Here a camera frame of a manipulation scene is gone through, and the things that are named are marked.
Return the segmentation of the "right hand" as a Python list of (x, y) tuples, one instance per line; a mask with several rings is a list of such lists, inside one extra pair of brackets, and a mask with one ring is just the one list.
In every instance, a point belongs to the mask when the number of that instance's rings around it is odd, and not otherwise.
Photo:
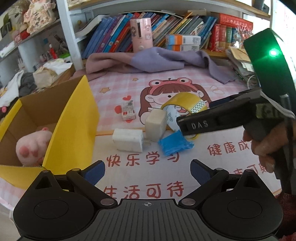
[(254, 140), (247, 130), (244, 130), (243, 141), (251, 142), (251, 150), (254, 155), (259, 157), (261, 166), (263, 166), (268, 173), (273, 173), (275, 159), (271, 154), (288, 144), (285, 123), (280, 123), (275, 126), (261, 142)]

